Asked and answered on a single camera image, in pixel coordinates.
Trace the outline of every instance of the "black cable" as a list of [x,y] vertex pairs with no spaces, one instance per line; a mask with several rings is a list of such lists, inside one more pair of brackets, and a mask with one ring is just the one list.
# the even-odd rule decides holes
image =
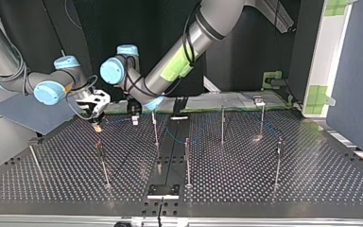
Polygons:
[[[149,92],[151,92],[151,94],[150,93],[147,93],[146,91],[143,91],[142,89],[140,89],[137,86],[137,83],[141,79],[144,79],[142,76],[140,76],[140,78],[138,78],[136,81],[131,80],[131,77],[129,75],[129,68],[130,68],[129,59],[133,59],[134,60],[134,58],[132,56],[128,56],[128,57],[124,57],[124,58],[126,59],[126,71],[127,72],[126,72],[126,78],[125,78],[125,84],[124,84],[124,89],[123,90],[129,93],[134,88],[134,89],[138,90],[139,92],[141,92],[142,94],[144,94],[146,96],[151,96],[151,97],[157,97],[157,96],[159,96],[157,94],[152,93],[151,91],[149,91]],[[129,87],[129,89],[127,89],[128,80],[131,83],[131,86]]]
[[46,3],[44,2],[45,0],[43,0],[43,8],[45,9],[45,12],[46,12],[46,15],[48,16],[48,19],[49,19],[49,24],[52,26],[52,28],[54,29],[54,33],[55,33],[55,36],[57,37],[58,39],[58,43],[59,43],[59,46],[60,46],[60,49],[64,51],[64,48],[63,48],[63,44],[61,43],[61,39],[59,37],[59,33],[58,31],[56,30],[55,28],[55,25],[54,25],[54,22],[52,21],[52,17],[51,15],[49,14],[49,11],[48,11],[48,7],[46,6]]
[[[276,4],[276,11],[275,11],[275,21],[273,23],[274,25],[274,35],[275,35],[275,47],[276,47],[276,58],[277,58],[277,62],[278,62],[278,68],[280,71],[282,71],[282,64],[280,61],[280,53],[279,53],[279,45],[278,45],[278,29],[277,29],[277,24],[278,24],[278,14],[279,14],[279,10],[281,7],[281,0],[278,0],[277,4]],[[294,96],[293,92],[291,91],[290,85],[287,82],[287,79],[285,80],[285,86],[287,87],[288,92],[293,96],[293,98],[297,101],[297,104],[299,104],[300,108],[303,109],[302,104],[300,104],[299,100],[296,98],[296,96]]]
[[[184,50],[184,55],[187,58],[187,60],[190,63],[191,67],[194,67],[194,64],[196,63],[196,52],[194,50],[193,42],[191,41],[191,35],[190,35],[190,29],[192,18],[194,15],[197,14],[197,11],[199,10],[201,6],[201,1],[198,1],[196,5],[194,6],[193,10],[191,11],[190,15],[187,18],[187,21],[184,24],[184,30],[182,33],[182,47]],[[191,56],[187,51],[187,43],[190,47]]]
[[[187,60],[189,61],[190,63],[190,66],[191,67],[194,67],[194,64],[196,62],[196,52],[195,52],[195,49],[194,49],[194,46],[193,46],[193,42],[191,41],[191,35],[190,35],[190,30],[188,29],[190,26],[191,26],[191,22],[192,22],[192,18],[193,16],[197,13],[197,11],[199,10],[201,6],[201,1],[198,1],[197,4],[194,6],[193,8],[193,11],[190,13],[190,15],[188,16],[187,18],[187,21],[185,22],[185,25],[184,25],[184,30],[183,30],[183,34],[182,34],[182,46],[183,46],[183,50],[184,50],[184,54],[185,54],[185,57],[187,58]],[[191,52],[191,55],[188,53],[187,51],[187,43],[190,47],[190,52]],[[132,89],[136,89],[138,90],[140,93],[146,95],[146,96],[151,96],[151,97],[158,97],[158,96],[168,96],[170,95],[172,92],[174,92],[176,90],[176,88],[181,84],[182,82],[182,79],[179,79],[179,81],[176,83],[176,85],[173,86],[173,88],[170,89],[169,92],[167,92],[166,94],[164,95],[161,95],[161,94],[156,94],[152,91],[150,91],[146,85],[146,79],[143,78],[143,77],[140,77],[138,78],[136,81],[132,81],[131,78],[130,78],[130,75],[129,75],[129,67],[130,67],[130,64],[129,64],[129,60],[132,59],[132,62],[133,62],[133,68],[135,69],[136,65],[135,65],[135,59],[132,57],[132,56],[128,56],[128,57],[125,57],[123,56],[123,58],[126,59],[126,69],[127,69],[127,72],[126,72],[126,78],[125,78],[125,83],[124,83],[124,91],[126,91],[127,93],[129,93]],[[140,80],[143,80],[143,84],[144,86],[146,87],[146,90],[147,91],[144,91],[142,89],[140,89],[138,86],[137,86],[137,83],[140,81]],[[131,83],[131,86],[129,87],[129,89],[127,89],[127,85],[128,85],[128,80],[130,81]]]
[[176,90],[176,88],[178,88],[181,82],[182,79],[179,79],[179,81],[173,86],[173,88],[171,88],[166,94],[164,94],[164,96],[169,96],[170,94],[172,94]]

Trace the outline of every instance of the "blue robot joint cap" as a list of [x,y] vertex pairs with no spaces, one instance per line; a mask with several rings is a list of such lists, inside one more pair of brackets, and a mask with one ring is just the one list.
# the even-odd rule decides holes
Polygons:
[[35,86],[34,96],[43,104],[53,106],[64,99],[66,93],[63,85],[60,83],[52,80],[46,80]]
[[117,58],[110,58],[101,65],[101,77],[109,84],[118,84],[125,77],[125,67]]
[[118,55],[134,55],[139,56],[137,46],[133,44],[123,44],[117,46]]
[[78,60],[75,58],[75,56],[64,56],[61,58],[58,58],[54,62],[55,69],[64,69],[64,68],[74,68],[79,67],[80,64],[78,63]]

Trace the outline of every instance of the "metal bracket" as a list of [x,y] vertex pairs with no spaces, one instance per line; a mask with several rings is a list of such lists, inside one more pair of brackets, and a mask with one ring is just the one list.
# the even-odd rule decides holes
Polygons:
[[328,105],[328,106],[335,106],[336,105],[335,99],[332,98],[332,97],[327,96],[326,97],[326,105]]
[[43,137],[33,137],[30,140],[28,140],[27,144],[29,146],[39,146],[42,145],[44,141]]
[[180,188],[178,184],[152,184],[149,186],[147,197],[149,200],[178,200]]

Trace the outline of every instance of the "gray panel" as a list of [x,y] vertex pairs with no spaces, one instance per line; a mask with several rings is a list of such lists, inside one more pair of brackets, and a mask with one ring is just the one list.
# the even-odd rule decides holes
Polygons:
[[73,118],[74,113],[63,100],[55,106],[46,106],[34,96],[18,94],[0,103],[0,115],[41,134],[48,134],[63,122]]
[[[158,115],[164,134],[167,115]],[[139,127],[125,116],[108,116],[98,134],[82,120],[36,148],[42,171],[29,150],[0,167],[0,214],[141,216],[156,162],[150,115]],[[101,139],[111,188],[105,187],[95,143]]]
[[363,1],[353,5],[327,123],[363,149]]

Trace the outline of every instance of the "green tape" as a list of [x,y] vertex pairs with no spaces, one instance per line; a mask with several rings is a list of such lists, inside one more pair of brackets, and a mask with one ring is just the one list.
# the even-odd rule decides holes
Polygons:
[[[189,46],[187,46],[187,52],[188,55],[191,56],[191,50]],[[184,78],[187,76],[192,69],[193,67],[190,66],[190,62],[186,58],[184,49],[181,46],[181,48],[178,50],[175,56],[173,56],[172,60],[162,72],[161,77],[169,82],[173,82],[178,77]]]
[[326,104],[327,86],[311,85],[305,102],[306,114],[322,114],[323,106]]
[[344,15],[348,3],[348,0],[328,0],[323,15],[327,17]]

